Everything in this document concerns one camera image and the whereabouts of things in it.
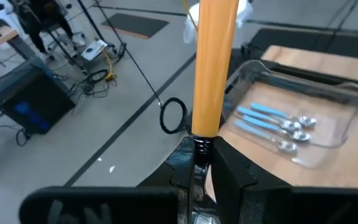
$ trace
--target concrete floor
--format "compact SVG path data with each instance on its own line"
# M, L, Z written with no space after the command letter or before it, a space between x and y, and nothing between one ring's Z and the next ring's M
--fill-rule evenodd
M99 9L90 7L93 0L83 1L98 25L104 21ZM326 27L346 1L255 0L252 19ZM74 7L69 10L68 15L72 28L85 32L88 38L95 36L76 1L72 3ZM179 0L103 0L101 5L184 13ZM112 9L104 11L108 16L118 12ZM183 43L185 18L129 11L122 13L169 22L169 25L149 40L124 34L121 37L128 43L129 51L156 90L164 86L184 63L189 62L175 81L164 89L160 98L165 101L170 97L177 97L191 110L195 43ZM344 15L345 12L341 13L329 26L338 26ZM242 29L236 31L233 47L250 41L261 28L263 26L244 24ZM358 30L358 7L343 28ZM100 30L108 41L118 45L111 30L102 27ZM46 42L50 41L47 36L44 39ZM0 49L0 57L7 65L7 68L0 65L0 76L23 61L12 49ZM51 63L50 67L56 69L64 63L64 60L59 60ZM103 60L93 70L101 68L106 68ZM70 66L56 72L72 78L82 78L78 69ZM67 114L48 134L34 136L24 147L16 145L15 130L0 128L0 223L18 223L20 202L27 194L41 187L66 183L74 186L135 186L151 174L178 145L185 133L167 135L161 130L158 121L159 105L156 100L150 100L151 104L145 105L152 97L152 91L131 59L128 56L122 59L114 67L114 72L117 74L117 87L111 87L107 97L82 98L74 115ZM132 119L118 138L111 138L117 130L122 130L122 125L142 105L147 106L144 112L137 119ZM176 106L167 109L165 119L168 127L179 123L181 113L177 109ZM0 119L0 124L13 122L4 116ZM88 160L92 157L96 162L89 163Z

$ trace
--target spoon handle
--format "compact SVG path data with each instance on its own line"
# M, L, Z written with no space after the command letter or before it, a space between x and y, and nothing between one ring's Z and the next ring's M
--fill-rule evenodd
M281 131L281 128L279 128L278 126L276 126L274 124L269 124L269 123L263 122L261 120L255 119L255 118L251 118L250 116L247 116L247 115L243 116L242 119L244 121L247 121L250 124L254 124L261 128L269 129L272 131Z
M269 108L268 106L265 106L265 105L261 105L258 103L251 103L250 105L253 110L257 110L257 111L260 111L263 113L268 113L268 114L275 115L275 116L281 116L283 118L287 117L287 114L285 114L284 112L273 109L273 108Z
M267 115L264 115L264 114L261 114L261 113L258 113L256 111L252 111L250 109L247 109L243 106L239 106L237 107L237 111L244 114L244 115L248 115L248 116L251 116L251 117L254 117L254 118L259 118L259 119L264 119L266 121L274 121L273 118L267 116Z
M259 136L259 137L262 137L262 138L265 138L265 139L268 139L268 140L271 140L271 137L266 134L264 131L261 131L261 130L258 130L248 124L246 124L245 122L241 121L241 120L236 120L234 122L234 124L238 127L238 128L241 128L243 129L244 131L247 131L251 134L254 134L256 136Z

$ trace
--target spoon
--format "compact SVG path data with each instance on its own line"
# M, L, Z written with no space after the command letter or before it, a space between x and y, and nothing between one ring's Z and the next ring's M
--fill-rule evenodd
M269 141L274 142L279 151L287 152L287 153L296 153L296 152L298 152L298 145L296 145L295 143L277 140L277 139L269 136L264 131L261 131L259 129L256 129L256 128L252 127L252 126L249 126L248 124L246 124L245 122L243 122L243 121L241 121L239 119L236 120L234 122L234 124L238 128L243 129L244 131L247 131L247 132L252 133L252 134L254 134L254 135L258 136L258 137L261 137L261 138L264 138L264 139L267 139Z
M268 114L278 116L281 118L285 118L285 119L289 119L289 120L298 121L302 125L302 127L305 127L305 128L313 128L317 124L317 120L315 118L309 118L307 116L291 117L282 111L272 109L272 108L269 108L268 106L264 106L264 105L261 105L258 103L251 103L250 105L253 110L257 110L257 111L260 111L263 113L268 113Z
M242 117L244 121L247 121L250 124L254 124L256 126L259 126L261 128L269 129L278 133L282 133L290 137L292 140L299 141L299 142L310 142L311 141L311 135L308 133L304 133L302 131L296 130L294 132L289 132L284 129L281 129L280 127L269 124L266 122L263 122L261 120L251 118L250 116L245 115Z
M258 119L262 119L262 120L265 120L265 121L268 121L268 122L271 122L274 124L278 124L282 129L284 129L286 131L293 132L293 131L296 131L296 130L299 130L302 128L301 124L297 121L293 122L293 121L288 121L285 119L274 119L267 115L247 109L243 106L237 107L237 111L242 114L254 117L254 118L258 118Z

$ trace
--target orange pole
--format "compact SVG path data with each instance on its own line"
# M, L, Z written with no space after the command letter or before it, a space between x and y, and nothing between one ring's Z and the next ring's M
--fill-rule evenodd
M200 137L218 135L238 4L238 0L200 2L191 128Z

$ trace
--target black ring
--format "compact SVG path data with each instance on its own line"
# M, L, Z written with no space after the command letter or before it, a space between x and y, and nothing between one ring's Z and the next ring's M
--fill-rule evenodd
M168 128L165 126L164 124L164 112L165 109L167 108L168 104L170 104L171 102L176 102L180 105L181 107L181 112L182 112L182 116L181 116L181 120L180 120L180 124L177 128L175 128L174 130L168 130ZM186 124L186 118L187 118L187 108L184 102L182 102L182 100L179 100L176 97L172 97L169 98L167 100L167 102L165 102L162 106L161 106L161 112L160 112L160 125L162 128L162 131L164 131L167 134L175 134L178 133L180 131L182 131L185 128L185 124Z

